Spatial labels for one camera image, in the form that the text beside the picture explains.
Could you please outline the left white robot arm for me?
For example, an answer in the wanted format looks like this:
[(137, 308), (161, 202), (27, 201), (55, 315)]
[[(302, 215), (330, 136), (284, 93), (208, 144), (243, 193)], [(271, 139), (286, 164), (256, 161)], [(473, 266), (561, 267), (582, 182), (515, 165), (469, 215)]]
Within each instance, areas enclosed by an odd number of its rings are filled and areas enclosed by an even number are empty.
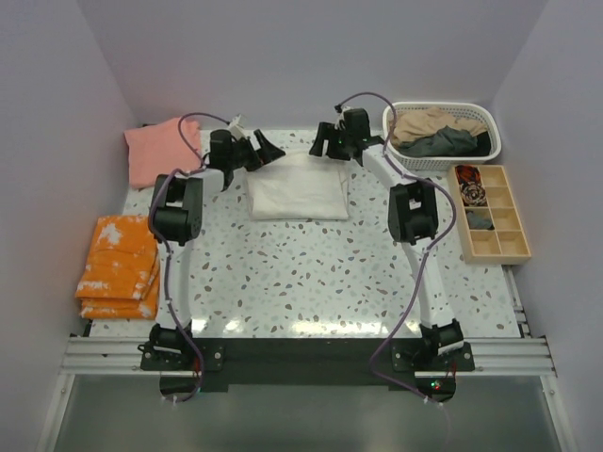
[(195, 240), (203, 226), (204, 198), (221, 193), (235, 171), (256, 171), (285, 156), (285, 151), (255, 130), (252, 141), (227, 129), (210, 133), (209, 153), (200, 167), (174, 169), (156, 178), (148, 227), (157, 243), (160, 276), (155, 324), (141, 350), (146, 362), (182, 364), (203, 373), (204, 355), (192, 334), (189, 271)]

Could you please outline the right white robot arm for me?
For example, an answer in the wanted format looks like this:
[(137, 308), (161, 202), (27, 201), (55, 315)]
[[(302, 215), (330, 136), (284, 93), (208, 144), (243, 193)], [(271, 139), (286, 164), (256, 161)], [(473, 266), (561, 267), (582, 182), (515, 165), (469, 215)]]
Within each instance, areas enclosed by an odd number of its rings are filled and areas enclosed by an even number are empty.
[(445, 293), (436, 248), (451, 231), (439, 231), (436, 194), (453, 202), (445, 189), (406, 169), (388, 150), (388, 140), (371, 133), (363, 108), (337, 105), (337, 122), (321, 122), (310, 150), (315, 157), (356, 161), (388, 190), (387, 227), (414, 272), (410, 306), (419, 306), (420, 343), (415, 364), (430, 364), (464, 346), (464, 335)]

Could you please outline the white floral print t-shirt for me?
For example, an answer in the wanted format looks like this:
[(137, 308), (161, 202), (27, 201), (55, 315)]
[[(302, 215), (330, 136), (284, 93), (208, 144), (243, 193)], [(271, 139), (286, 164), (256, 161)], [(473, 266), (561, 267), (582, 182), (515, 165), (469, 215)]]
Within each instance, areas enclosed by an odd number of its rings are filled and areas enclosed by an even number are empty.
[(304, 151), (286, 153), (246, 174), (252, 220), (347, 220), (348, 164)]

